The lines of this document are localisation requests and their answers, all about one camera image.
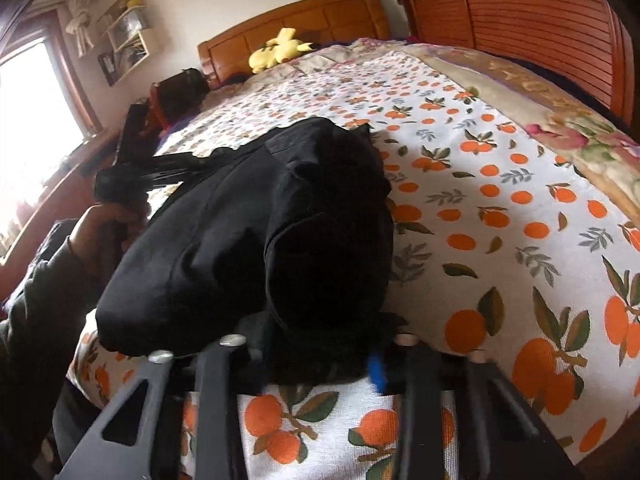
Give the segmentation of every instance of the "tied white curtain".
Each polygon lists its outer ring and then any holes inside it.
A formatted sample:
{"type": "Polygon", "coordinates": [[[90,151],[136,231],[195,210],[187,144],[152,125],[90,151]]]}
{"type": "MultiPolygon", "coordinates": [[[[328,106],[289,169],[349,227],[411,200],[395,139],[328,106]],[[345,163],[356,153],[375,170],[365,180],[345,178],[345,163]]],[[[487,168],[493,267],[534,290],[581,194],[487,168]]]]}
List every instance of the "tied white curtain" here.
{"type": "Polygon", "coordinates": [[[76,45],[78,46],[78,57],[84,56],[89,52],[94,44],[87,33],[87,25],[91,23],[91,14],[89,13],[89,3],[92,0],[66,0],[66,4],[71,11],[72,19],[66,26],[69,34],[76,36],[76,45]]]}

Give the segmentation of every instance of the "plush toy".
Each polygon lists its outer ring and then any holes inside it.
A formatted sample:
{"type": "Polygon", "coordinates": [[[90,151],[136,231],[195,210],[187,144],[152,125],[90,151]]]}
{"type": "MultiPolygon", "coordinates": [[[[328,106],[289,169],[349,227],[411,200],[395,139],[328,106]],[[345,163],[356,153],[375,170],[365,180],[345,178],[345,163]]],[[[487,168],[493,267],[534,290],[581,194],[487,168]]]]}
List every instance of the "plush toy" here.
{"type": "Polygon", "coordinates": [[[264,47],[256,50],[249,58],[249,66],[254,74],[272,68],[302,55],[303,52],[313,50],[311,43],[294,40],[295,28],[283,28],[277,38],[266,42],[264,47]]]}

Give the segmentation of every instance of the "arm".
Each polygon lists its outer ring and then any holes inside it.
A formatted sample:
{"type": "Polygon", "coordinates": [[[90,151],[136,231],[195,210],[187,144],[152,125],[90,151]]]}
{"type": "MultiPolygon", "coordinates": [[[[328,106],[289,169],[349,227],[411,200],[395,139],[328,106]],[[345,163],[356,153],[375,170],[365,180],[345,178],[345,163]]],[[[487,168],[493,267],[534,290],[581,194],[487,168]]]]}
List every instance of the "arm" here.
{"type": "Polygon", "coordinates": [[[131,236],[140,219],[115,204],[88,209],[56,253],[36,265],[0,322],[0,422],[29,460],[49,431],[84,318],[99,297],[100,229],[124,222],[131,236]]]}

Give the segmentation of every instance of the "wooden window frame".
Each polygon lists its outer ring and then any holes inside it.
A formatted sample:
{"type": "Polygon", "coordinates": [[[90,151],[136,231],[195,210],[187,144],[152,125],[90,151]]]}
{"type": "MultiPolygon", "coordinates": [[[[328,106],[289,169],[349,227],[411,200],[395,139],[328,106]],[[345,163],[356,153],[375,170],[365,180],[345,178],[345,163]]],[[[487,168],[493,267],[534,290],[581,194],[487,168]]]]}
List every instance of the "wooden window frame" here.
{"type": "Polygon", "coordinates": [[[55,9],[23,20],[15,28],[9,43],[2,51],[0,64],[24,52],[31,43],[42,40],[69,109],[85,139],[89,139],[102,131],[102,125],[78,79],[62,34],[58,11],[55,9]]]}

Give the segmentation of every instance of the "orange print bed sheet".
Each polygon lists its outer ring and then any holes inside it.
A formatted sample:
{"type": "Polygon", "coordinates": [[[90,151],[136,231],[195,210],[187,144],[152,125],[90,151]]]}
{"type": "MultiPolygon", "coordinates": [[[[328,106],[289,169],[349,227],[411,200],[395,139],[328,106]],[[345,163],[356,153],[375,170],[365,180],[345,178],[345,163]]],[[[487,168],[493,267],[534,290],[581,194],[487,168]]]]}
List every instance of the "orange print bed sheet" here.
{"type": "MultiPolygon", "coordinates": [[[[398,50],[241,91],[164,152],[206,156],[312,115],[372,126],[396,222],[385,308],[441,351],[485,349],[572,461],[607,440],[640,402],[640,236],[628,218],[562,156],[485,104],[481,88],[462,88],[398,50]]],[[[170,191],[156,192],[153,206],[170,191]]],[[[88,325],[72,375],[101,406],[136,363],[100,349],[88,325]]],[[[186,474],[195,409],[192,397],[186,474]]],[[[396,411],[367,380],[242,397],[250,476],[388,478],[396,411]]],[[[443,416],[455,479],[447,396],[443,416]]]]}

